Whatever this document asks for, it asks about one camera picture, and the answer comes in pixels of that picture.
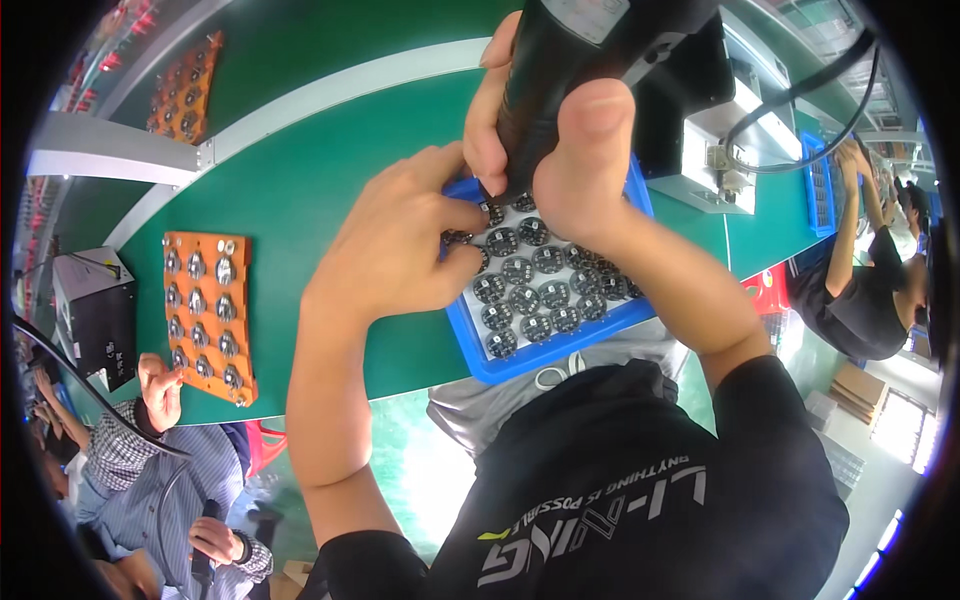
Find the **black cable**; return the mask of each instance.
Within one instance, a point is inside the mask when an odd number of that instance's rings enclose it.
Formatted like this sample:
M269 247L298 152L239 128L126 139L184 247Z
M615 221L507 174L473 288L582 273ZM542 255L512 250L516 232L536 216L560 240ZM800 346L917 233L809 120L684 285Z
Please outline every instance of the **black cable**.
M163 514L163 505L167 502L167 496L170 495L170 490L174 488L174 484L177 483L177 480L180 479L180 476L189 464L190 461L185 460L177 465L174 474L170 476L167 484L163 486L163 492L160 493L160 501L156 504L156 543L160 546L160 560L163 562L164 571L166 571L163 576L170 581L170 584L177 589L181 596L187 598L187 600L189 600L190 596L186 594L183 584L174 577L173 571L170 570L170 561L167 560L166 546L163 545L163 527L160 526L160 515Z
M100 404L100 407L104 409L104 412L106 412L108 415L113 417L113 419L117 421L121 426L125 427L128 431L133 433L136 437L140 438L147 444L153 446L160 452L164 452L171 456L176 456L178 458L182 458L187 461L193 458L193 456L191 456L189 452L184 452L183 450L178 450L176 448L170 447L167 444L158 442L154 438L148 436L147 434L143 433L133 425L129 424L126 419L120 416L120 413L116 412L116 409L110 406L110 403L107 402L103 396L100 396L100 393L97 392L96 388L90 385L90 382L87 381L86 378L79 371L77 371L77 368L73 366L73 363L71 363L67 359L67 357L63 355L62 352L60 352L60 349L54 346L53 343L50 340L48 340L45 335L37 331L33 325L24 321L19 315L12 316L12 324L14 328L19 329L24 335L26 335L28 338L36 342L41 348L46 350L47 353L49 353L51 356L56 358L57 362L59 362L65 369L70 371L70 374L72 374L77 379L77 382L80 383L80 386L82 388L84 388L84 391L90 394L91 396L93 396L93 399L95 399L97 403Z
M773 165L764 165L764 166L754 166L749 165L741 161L739 158L733 155L733 141L738 135L746 131L747 128L752 126L754 123L760 120L760 117L771 112L774 108L785 105L795 98L802 96L806 93L817 89L829 82L833 81L840 75L842 75L847 69L851 68L856 64L858 60L863 58L867 52L870 50L871 46L874 45L874 35L869 31L864 30L860 37L857 38L856 42L853 43L847 52L843 54L839 59L828 64L823 69L817 71L810 77L804 79L798 84L791 85L789 89L784 90L778 94L774 99L769 102L765 102L760 105L756 110L748 114L747 116L740 119L740 121L730 129L730 133L727 134L727 138L724 140L724 150L727 153L727 158L737 166L738 169L747 171L750 173L760 173L760 174L771 174L771 173L788 173L790 171L796 171L798 169L803 169L806 166L825 158L832 154L834 150L837 149L840 144L844 142L850 132L853 131L853 127L856 125L856 122L863 115L864 110L866 110L867 105L870 103L870 96L874 89L874 81L876 80L876 72L880 63L880 49L877 47L874 50L874 63L870 71L870 80L867 82L867 90L863 94L863 99L860 101L860 106L857 107L856 112L853 114L850 122L847 123L847 126L842 132L840 132L833 141L831 141L827 146L813 156L809 156L803 160L797 162L787 162L783 164L773 164Z

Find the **black t-shirt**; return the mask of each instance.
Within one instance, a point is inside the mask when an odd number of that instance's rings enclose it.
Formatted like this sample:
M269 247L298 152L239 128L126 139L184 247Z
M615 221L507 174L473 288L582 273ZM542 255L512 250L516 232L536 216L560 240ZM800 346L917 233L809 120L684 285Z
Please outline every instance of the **black t-shirt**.
M830 252L813 267L787 280L791 307L804 324L847 356L884 360L906 343L907 331L894 305L894 292L903 284L897 246L886 227L870 245L873 267L854 267L843 293L827 291Z
M812 598L849 517L783 364L724 379L719 439L671 385L639 360L571 377L477 459L429 569L397 534L345 534L300 598Z

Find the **orange fixture plate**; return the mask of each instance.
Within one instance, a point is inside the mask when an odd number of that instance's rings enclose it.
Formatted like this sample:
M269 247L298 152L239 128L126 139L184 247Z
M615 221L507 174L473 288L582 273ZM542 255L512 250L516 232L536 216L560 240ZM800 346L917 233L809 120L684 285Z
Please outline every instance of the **orange fixture plate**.
M250 238L240 235L222 233L198 233L194 231L167 231L163 238L163 293L164 307L167 321L167 338L170 350L180 348L187 358L187 367L184 369L184 382L198 390L208 392L238 406L250 406L257 398L256 379L253 377L251 360L250 328L247 311L247 267L250 265L252 242ZM175 272L166 268L167 256L175 252L180 259L180 266ZM205 273L200 278L193 278L187 273L187 262L194 252L199 252L206 266ZM222 285L216 278L216 264L224 256L233 263L235 277L229 285ZM180 302L173 305L166 301L167 291L171 285L177 286ZM187 305L187 299L194 290L200 290L206 301L205 311L201 314L192 314ZM215 305L223 295L229 295L236 316L229 322L221 322L215 312ZM180 339L170 337L170 320L174 317L180 320L183 335ZM209 343L203 348L194 346L191 339L191 329L200 324ZM231 358L221 353L218 341L224 332L233 335L239 351ZM197 359L204 356L213 368L213 375L204 379L197 372ZM232 389L224 381L224 371L232 365L240 374L242 385L239 389Z

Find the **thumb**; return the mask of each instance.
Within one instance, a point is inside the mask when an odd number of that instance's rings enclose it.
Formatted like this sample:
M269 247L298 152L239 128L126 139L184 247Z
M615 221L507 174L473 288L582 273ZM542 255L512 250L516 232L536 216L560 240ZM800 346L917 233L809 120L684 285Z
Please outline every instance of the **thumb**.
M560 141L544 159L550 179L559 178L570 191L619 195L627 177L634 130L634 97L623 82L587 82L564 99L557 115Z
M438 308L443 308L457 299L480 270L481 264L483 256L475 246L451 244L446 249L446 258L437 265L435 278L434 296L438 301Z
M157 375L154 377L154 380L150 382L151 392L162 396L167 390L176 387L180 388L183 381L183 371L177 369L175 371L166 372L162 375Z

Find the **fingernail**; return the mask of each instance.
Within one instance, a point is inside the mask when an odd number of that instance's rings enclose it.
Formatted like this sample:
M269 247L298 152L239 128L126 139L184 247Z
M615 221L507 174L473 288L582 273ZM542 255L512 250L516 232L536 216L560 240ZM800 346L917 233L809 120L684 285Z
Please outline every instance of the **fingernail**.
M607 133L616 129L627 115L627 105L623 99L614 96L599 98L581 108L581 125L588 132Z
M487 44L487 47L483 49L483 54L480 55L480 66L487 68L487 61L490 60L490 44Z

